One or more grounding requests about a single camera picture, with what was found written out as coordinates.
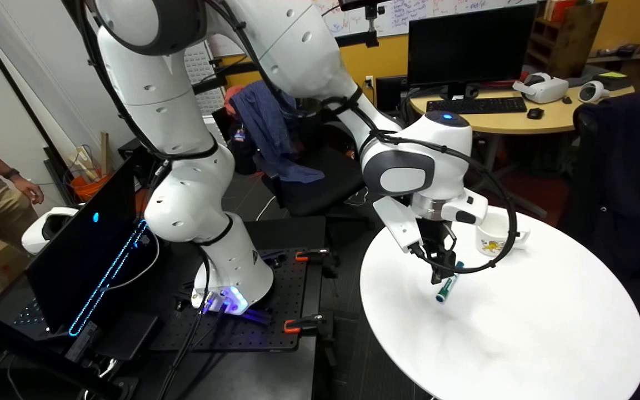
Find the screen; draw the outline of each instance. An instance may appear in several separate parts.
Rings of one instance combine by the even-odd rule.
[[[410,84],[515,80],[536,4],[410,23]]]
[[[133,163],[126,163],[30,264],[26,277],[50,330],[86,323],[80,313],[89,315],[100,303],[100,285],[113,277],[112,266],[136,229]]]

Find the person's hand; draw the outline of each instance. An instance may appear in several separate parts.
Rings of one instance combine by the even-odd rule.
[[[20,194],[24,194],[30,199],[32,204],[44,202],[44,191],[36,182],[32,182],[23,175],[12,179],[12,182]]]

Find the clamp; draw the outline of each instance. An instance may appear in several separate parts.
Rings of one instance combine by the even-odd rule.
[[[314,313],[307,319],[299,319],[299,320],[284,320],[282,323],[282,333],[286,335],[305,335],[305,333],[324,333],[327,319],[322,313]]]
[[[336,253],[332,253],[327,247],[300,250],[300,252],[296,252],[293,261],[300,264],[317,263],[322,266],[324,277],[337,277],[340,259]]]

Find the white round table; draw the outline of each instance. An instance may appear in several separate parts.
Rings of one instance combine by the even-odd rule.
[[[626,400],[640,382],[640,315],[615,275],[559,229],[519,215],[524,250],[461,275],[445,304],[430,264],[380,231],[362,261],[366,320],[389,357],[441,400]],[[454,224],[466,266],[475,229]]]

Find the shelf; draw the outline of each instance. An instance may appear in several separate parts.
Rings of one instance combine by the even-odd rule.
[[[637,63],[640,54],[633,54],[631,59],[621,59],[621,55],[594,55],[587,59],[589,64],[609,64],[609,63]]]
[[[580,75],[603,15],[605,4],[579,4],[564,13],[562,23],[539,19],[527,47],[527,60],[551,75]]]
[[[542,54],[536,54],[536,51],[527,51],[529,59],[536,59],[539,63],[542,64],[550,64],[550,59],[545,59]]]

